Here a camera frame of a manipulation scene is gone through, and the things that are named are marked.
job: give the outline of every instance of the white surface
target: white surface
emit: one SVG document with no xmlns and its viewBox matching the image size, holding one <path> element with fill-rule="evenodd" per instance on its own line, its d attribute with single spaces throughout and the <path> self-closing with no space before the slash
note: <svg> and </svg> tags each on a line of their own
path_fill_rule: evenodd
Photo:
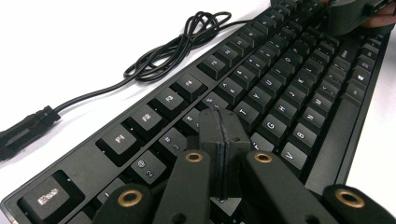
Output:
<svg viewBox="0 0 396 224">
<path fill-rule="evenodd" d="M 178 36 L 199 10 L 230 11 L 232 21 L 251 19 L 269 6 L 262 0 L 3 1 L 0 3 L 0 130 L 46 105 L 113 85 L 146 51 Z M 395 38 L 378 80 L 348 184 L 362 189 L 396 216 L 396 77 L 390 72 Z M 195 50 L 192 62 L 205 50 Z M 0 199 L 52 164 L 154 89 L 132 84 L 73 109 L 44 137 L 9 161 L 0 162 Z M 6 223 L 0 213 L 0 223 Z"/>
</svg>

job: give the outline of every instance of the cable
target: cable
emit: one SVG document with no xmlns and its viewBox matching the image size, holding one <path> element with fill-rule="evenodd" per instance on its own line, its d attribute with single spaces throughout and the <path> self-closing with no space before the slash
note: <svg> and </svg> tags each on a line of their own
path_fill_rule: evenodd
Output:
<svg viewBox="0 0 396 224">
<path fill-rule="evenodd" d="M 218 17 L 224 16 L 224 19 L 218 20 Z M 11 128 L 0 132 L 0 161 L 12 158 L 25 146 L 43 135 L 54 122 L 61 118 L 59 113 L 70 105 L 114 91 L 134 79 L 141 82 L 157 81 L 178 66 L 189 55 L 191 50 L 207 44 L 220 31 L 236 24 L 248 22 L 236 21 L 223 25 L 230 18 L 231 13 L 229 12 L 211 14 L 199 11 L 186 21 L 183 34 L 163 46 L 150 50 L 126 69 L 123 74 L 123 81 L 99 91 L 76 97 L 57 106 L 55 109 L 46 106 L 42 110 L 27 116 Z"/>
</svg>

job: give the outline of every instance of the hand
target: hand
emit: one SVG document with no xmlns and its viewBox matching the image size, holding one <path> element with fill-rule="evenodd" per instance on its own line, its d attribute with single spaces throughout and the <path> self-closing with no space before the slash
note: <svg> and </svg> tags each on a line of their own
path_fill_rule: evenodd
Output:
<svg viewBox="0 0 396 224">
<path fill-rule="evenodd" d="M 319 0 L 322 3 L 328 3 L 329 0 Z M 365 21 L 362 26 L 364 27 L 380 27 L 396 23 L 396 16 L 393 12 L 396 8 L 396 2 L 388 4 L 386 7 L 379 10 L 373 17 Z"/>
</svg>

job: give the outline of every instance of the black keyboard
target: black keyboard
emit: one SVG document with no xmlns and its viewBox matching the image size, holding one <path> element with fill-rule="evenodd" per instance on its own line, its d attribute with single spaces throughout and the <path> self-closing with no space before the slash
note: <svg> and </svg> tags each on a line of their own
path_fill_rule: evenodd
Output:
<svg viewBox="0 0 396 224">
<path fill-rule="evenodd" d="M 272 151 L 320 195 L 345 183 L 389 35 L 326 34 L 317 1 L 285 0 L 183 68 L 8 195 L 18 223 L 91 223 L 115 189 L 165 183 L 200 111 L 233 111 L 257 150 Z M 211 200 L 214 223 L 243 221 Z"/>
</svg>

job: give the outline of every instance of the space bar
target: space bar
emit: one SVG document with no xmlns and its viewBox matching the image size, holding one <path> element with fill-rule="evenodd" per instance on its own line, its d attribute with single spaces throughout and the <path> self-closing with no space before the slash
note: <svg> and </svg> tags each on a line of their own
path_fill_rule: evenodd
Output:
<svg viewBox="0 0 396 224">
<path fill-rule="evenodd" d="M 305 182 L 307 189 L 322 195 L 326 187 L 335 183 L 358 113 L 356 105 L 347 98 L 342 100 Z"/>
</svg>

